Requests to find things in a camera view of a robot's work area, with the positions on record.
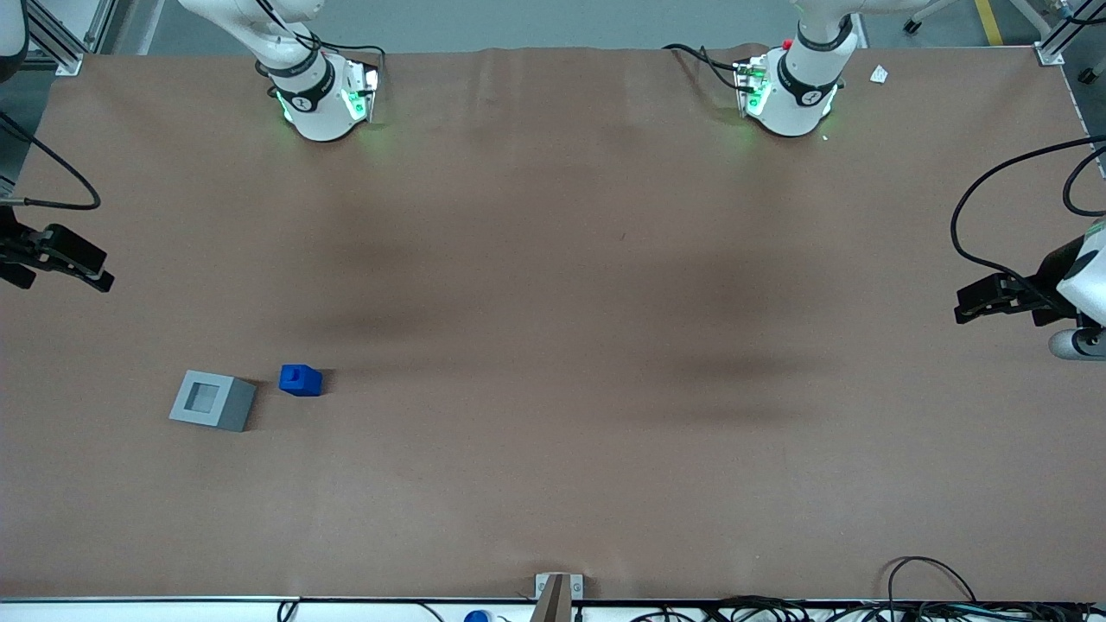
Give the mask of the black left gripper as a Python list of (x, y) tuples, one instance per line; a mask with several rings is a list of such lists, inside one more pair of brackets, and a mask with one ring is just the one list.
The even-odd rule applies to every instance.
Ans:
[(1048, 303), (1042, 307), (1026, 307), (1035, 303), (1035, 294), (1018, 279), (1006, 273), (991, 273), (957, 291), (953, 308), (956, 324), (993, 315), (1026, 314), (1032, 312), (1035, 326), (1048, 326), (1062, 320), (1075, 320), (1076, 307), (1060, 296), (1060, 282), (1071, 270), (1083, 245), (1083, 238), (1074, 238), (1040, 260), (1039, 270), (1032, 276), (1032, 283), (1046, 296)]

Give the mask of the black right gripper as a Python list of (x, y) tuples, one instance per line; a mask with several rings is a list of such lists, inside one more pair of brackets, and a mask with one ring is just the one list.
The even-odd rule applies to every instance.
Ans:
[(51, 224), (40, 230), (27, 225), (1, 225), (1, 263), (48, 263), (79, 273), (83, 283), (107, 294), (115, 276), (104, 270), (107, 255), (98, 245), (91, 243), (67, 227)]

